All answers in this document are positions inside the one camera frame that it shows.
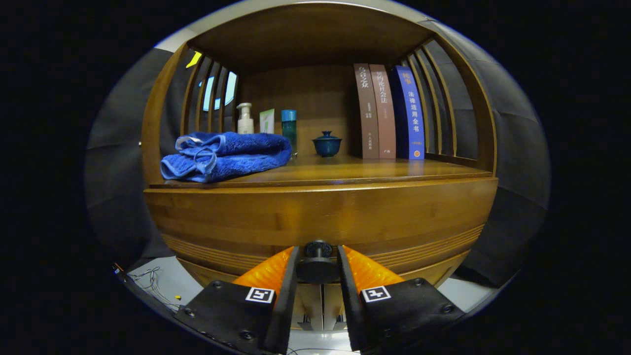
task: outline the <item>white bottle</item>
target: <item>white bottle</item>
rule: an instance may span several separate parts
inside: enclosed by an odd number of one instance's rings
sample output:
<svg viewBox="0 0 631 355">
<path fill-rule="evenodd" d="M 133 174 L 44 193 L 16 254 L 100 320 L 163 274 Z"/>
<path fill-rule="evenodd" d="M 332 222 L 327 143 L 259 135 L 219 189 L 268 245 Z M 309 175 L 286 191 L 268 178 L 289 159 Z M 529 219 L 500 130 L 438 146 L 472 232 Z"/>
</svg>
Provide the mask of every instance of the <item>white bottle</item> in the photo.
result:
<svg viewBox="0 0 631 355">
<path fill-rule="evenodd" d="M 254 133 L 254 120 L 250 117 L 250 107 L 252 104 L 243 102 L 237 106 L 241 110 L 241 115 L 237 121 L 237 132 L 240 135 Z"/>
</svg>

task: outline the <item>cable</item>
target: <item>cable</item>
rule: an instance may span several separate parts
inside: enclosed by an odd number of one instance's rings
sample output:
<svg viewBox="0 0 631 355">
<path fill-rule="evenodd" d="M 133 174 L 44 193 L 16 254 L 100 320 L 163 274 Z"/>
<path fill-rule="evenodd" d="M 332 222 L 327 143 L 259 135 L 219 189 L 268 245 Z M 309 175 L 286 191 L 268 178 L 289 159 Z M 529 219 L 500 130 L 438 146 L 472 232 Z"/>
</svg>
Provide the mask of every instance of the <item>cable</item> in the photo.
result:
<svg viewBox="0 0 631 355">
<path fill-rule="evenodd" d="M 350 350 L 341 350 L 341 349 L 323 349 L 321 347 L 305 347 L 303 349 L 296 349 L 296 350 L 292 350 L 291 352 L 288 352 L 287 355 L 292 355 L 292 354 L 296 354 L 298 355 L 298 352 L 301 350 L 330 350 L 330 351 L 344 351 L 344 352 L 351 352 L 353 354 L 359 354 L 359 352 L 355 352 L 355 351 L 350 351 Z"/>
<path fill-rule="evenodd" d="M 166 298 L 162 292 L 160 291 L 160 287 L 158 286 L 158 274 L 156 273 L 156 271 L 160 270 L 160 267 L 155 267 L 155 268 L 151 268 L 151 269 L 147 269 L 147 271 L 143 272 L 140 275 L 133 275 L 133 274 L 128 274 L 128 276 L 130 276 L 132 278 L 132 280 L 143 290 L 147 290 L 148 288 L 151 288 L 151 290 L 155 293 L 155 294 L 151 294 L 155 299 L 158 300 L 158 302 L 164 304 L 164 305 L 168 305 L 168 306 L 173 306 L 173 307 L 178 307 L 178 309 L 181 307 L 181 304 L 175 304 L 172 303 L 171 301 L 168 300 L 168 298 Z M 138 282 L 138 280 L 140 280 L 143 276 L 145 276 L 146 274 L 149 274 L 149 280 L 150 280 L 150 284 L 149 286 L 143 287 L 142 284 L 140 284 Z"/>
</svg>

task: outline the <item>brown book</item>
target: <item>brown book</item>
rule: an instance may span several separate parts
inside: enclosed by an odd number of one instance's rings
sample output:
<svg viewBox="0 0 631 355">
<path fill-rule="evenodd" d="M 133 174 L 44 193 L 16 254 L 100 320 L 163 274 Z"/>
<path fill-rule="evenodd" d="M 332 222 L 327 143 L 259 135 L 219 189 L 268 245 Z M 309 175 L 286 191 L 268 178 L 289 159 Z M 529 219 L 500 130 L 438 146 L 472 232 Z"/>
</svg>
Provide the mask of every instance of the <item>brown book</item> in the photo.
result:
<svg viewBox="0 0 631 355">
<path fill-rule="evenodd" d="M 354 64 L 357 93 L 359 94 L 359 111 L 362 115 L 362 157 L 364 159 L 379 158 L 379 129 L 377 126 L 377 105 L 375 90 L 368 64 Z"/>
<path fill-rule="evenodd" d="M 377 122 L 379 125 L 379 158 L 396 158 L 396 132 L 394 125 L 394 107 L 392 93 L 386 73 L 386 67 L 381 64 L 370 64 L 372 84 L 375 87 L 375 101 L 377 103 Z"/>
</svg>

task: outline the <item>book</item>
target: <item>book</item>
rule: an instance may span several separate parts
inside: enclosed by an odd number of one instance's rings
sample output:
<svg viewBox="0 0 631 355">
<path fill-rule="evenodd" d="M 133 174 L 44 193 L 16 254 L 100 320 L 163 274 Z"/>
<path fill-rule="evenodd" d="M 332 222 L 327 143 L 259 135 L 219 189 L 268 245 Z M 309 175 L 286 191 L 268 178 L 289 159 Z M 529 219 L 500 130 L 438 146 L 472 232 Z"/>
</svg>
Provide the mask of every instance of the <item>book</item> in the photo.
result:
<svg viewBox="0 0 631 355">
<path fill-rule="evenodd" d="M 388 74 L 386 67 L 382 64 L 370 64 L 369 68 L 377 103 L 379 158 L 394 159 L 396 158 L 396 129 Z"/>
<path fill-rule="evenodd" d="M 391 71 L 392 100 L 396 119 L 397 157 L 412 160 L 425 158 L 423 110 L 412 70 L 394 66 Z"/>
<path fill-rule="evenodd" d="M 379 158 L 379 130 L 377 126 L 377 105 L 375 90 L 368 64 L 356 63 L 355 79 L 359 95 L 359 111 L 362 116 L 362 157 L 364 159 Z"/>
</svg>

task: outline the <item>blue towel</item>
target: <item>blue towel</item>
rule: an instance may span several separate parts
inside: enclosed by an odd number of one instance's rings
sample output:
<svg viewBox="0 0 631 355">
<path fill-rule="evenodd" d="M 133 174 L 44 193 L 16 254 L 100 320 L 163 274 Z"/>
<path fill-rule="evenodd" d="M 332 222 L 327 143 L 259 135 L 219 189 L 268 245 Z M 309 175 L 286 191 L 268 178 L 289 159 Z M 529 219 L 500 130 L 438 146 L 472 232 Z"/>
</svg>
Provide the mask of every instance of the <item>blue towel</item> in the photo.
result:
<svg viewBox="0 0 631 355">
<path fill-rule="evenodd" d="M 162 159 L 165 179 L 214 183 L 270 170 L 289 161 L 292 146 L 281 135 L 194 132 L 175 141 L 179 154 Z"/>
</svg>

